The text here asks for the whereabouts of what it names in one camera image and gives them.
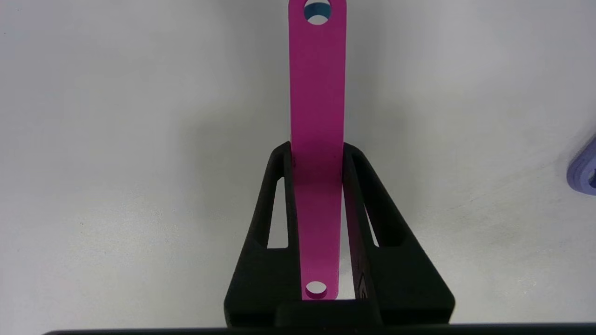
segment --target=white surface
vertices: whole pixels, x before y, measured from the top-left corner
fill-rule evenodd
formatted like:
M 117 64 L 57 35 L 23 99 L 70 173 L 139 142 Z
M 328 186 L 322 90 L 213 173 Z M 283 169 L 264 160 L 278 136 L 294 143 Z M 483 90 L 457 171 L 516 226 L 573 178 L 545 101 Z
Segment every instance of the white surface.
M 565 180 L 596 2 L 350 1 L 348 35 L 346 139 L 453 322 L 596 321 L 596 198 Z M 286 1 L 3 1 L 0 334 L 223 326 L 287 57 Z

